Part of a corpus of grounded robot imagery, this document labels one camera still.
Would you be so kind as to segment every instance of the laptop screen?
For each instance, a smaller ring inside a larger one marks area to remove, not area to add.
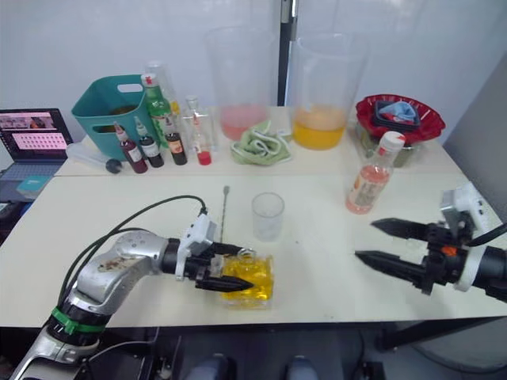
[[[62,161],[72,143],[57,108],[0,110],[0,139],[15,162]]]

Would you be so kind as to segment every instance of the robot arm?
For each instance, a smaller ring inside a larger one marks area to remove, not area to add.
[[[181,240],[148,231],[121,236],[104,254],[93,258],[79,273],[64,301],[51,312],[12,379],[24,378],[37,359],[78,366],[91,356],[111,316],[137,282],[148,275],[176,274],[212,291],[243,291],[253,285],[231,276],[213,276],[215,255],[236,255],[242,248],[212,240],[215,223],[199,215]]]
[[[427,241],[429,253],[419,265],[380,251],[359,251],[356,256],[377,271],[410,281],[427,295],[434,283],[453,283],[456,290],[479,287],[490,297],[507,302],[507,251],[485,246],[479,238],[487,232],[483,202],[469,183],[444,193],[440,210],[447,226],[396,218],[372,223],[397,238]]]

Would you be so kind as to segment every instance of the green glass bottle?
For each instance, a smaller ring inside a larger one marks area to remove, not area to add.
[[[153,121],[154,128],[157,131],[158,140],[160,140],[160,145],[167,148],[169,144],[167,143],[166,135],[172,132],[171,129],[174,128],[174,125],[171,123],[173,119],[171,107],[162,95],[155,74],[141,75],[141,82],[146,89],[147,109]]]

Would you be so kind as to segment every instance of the laptop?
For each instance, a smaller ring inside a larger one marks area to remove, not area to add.
[[[14,161],[0,177],[2,202],[30,202],[17,186],[30,176],[54,176],[72,143],[57,108],[1,109],[0,139]]]

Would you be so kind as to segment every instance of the laptop keyboard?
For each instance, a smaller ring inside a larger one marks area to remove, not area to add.
[[[36,164],[19,165],[14,164],[2,175],[2,181],[23,181],[29,176],[53,177],[61,165]]]

